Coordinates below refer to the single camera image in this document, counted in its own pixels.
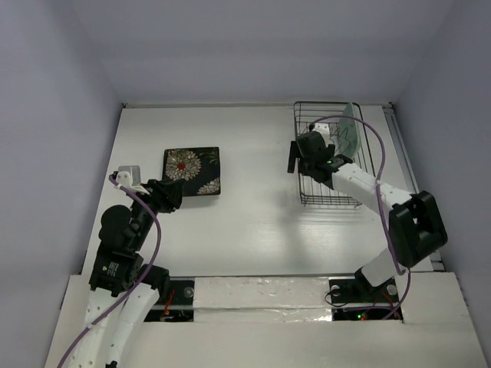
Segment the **wire dish rack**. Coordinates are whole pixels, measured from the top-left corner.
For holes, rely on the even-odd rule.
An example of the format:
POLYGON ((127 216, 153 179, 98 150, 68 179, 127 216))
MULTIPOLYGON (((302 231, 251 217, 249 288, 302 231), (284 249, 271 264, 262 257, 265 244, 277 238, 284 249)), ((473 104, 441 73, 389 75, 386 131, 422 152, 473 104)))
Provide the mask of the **wire dish rack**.
MULTIPOLYGON (((343 117, 342 113, 350 102, 334 102, 334 101, 310 101, 300 100, 294 102, 294 127, 295 137, 303 133, 310 132, 308 126, 312 122, 328 123, 331 129, 331 140, 327 144, 334 144, 334 136, 336 135, 336 129, 338 121, 343 117)), ((348 158, 352 163, 358 165, 360 169, 366 173, 376 176, 378 167, 374 165, 374 159, 372 155, 371 144, 369 139, 374 136, 373 131, 361 122, 364 119, 361 106, 358 103, 352 102, 356 106, 356 111, 359 117, 353 117, 353 120, 357 120, 360 126, 361 133, 361 147, 358 153, 353 159, 348 158)), ((334 156, 340 156, 337 154, 336 147, 334 156)), ((300 201, 303 205, 310 205, 314 207, 325 207, 329 209, 355 209, 361 205, 361 203, 352 196, 339 192, 333 189, 330 182, 320 182, 307 173, 300 173, 298 171, 298 186, 300 201)))

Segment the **pale green plate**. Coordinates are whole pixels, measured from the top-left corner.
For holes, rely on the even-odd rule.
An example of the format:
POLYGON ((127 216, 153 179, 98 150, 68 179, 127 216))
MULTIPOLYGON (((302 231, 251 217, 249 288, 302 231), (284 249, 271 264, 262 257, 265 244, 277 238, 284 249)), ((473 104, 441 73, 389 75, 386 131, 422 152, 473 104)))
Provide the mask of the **pale green plate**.
POLYGON ((356 106, 350 102, 345 107, 343 117, 339 119, 334 136, 337 154, 353 159, 361 147, 360 126, 353 117, 359 117, 356 106))

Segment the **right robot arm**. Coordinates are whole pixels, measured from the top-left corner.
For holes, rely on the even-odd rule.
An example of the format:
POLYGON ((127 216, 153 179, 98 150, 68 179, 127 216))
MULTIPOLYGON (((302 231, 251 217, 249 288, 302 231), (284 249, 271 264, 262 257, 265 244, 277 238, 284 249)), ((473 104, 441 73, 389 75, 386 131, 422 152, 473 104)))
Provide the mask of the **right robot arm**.
POLYGON ((352 159, 336 155, 317 131, 291 141, 288 173, 307 176, 343 193, 378 214, 387 247, 354 273, 353 291, 363 301, 381 292, 381 285, 407 272, 448 241, 437 201, 428 191, 411 193, 365 172, 352 159))

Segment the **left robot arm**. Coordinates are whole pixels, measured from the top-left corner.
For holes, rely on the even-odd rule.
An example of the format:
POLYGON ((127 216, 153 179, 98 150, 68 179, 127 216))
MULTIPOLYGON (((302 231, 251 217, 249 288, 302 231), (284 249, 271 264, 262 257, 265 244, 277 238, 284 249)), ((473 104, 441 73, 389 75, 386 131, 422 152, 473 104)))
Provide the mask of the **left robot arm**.
POLYGON ((170 276, 148 262, 140 249, 151 228, 162 232, 160 213, 175 212, 183 200, 181 179, 141 184, 129 169, 109 176, 116 189, 131 197, 131 206, 113 205, 101 216, 100 244, 89 278, 84 329, 67 348, 59 367, 122 367, 145 317, 170 294, 170 276))

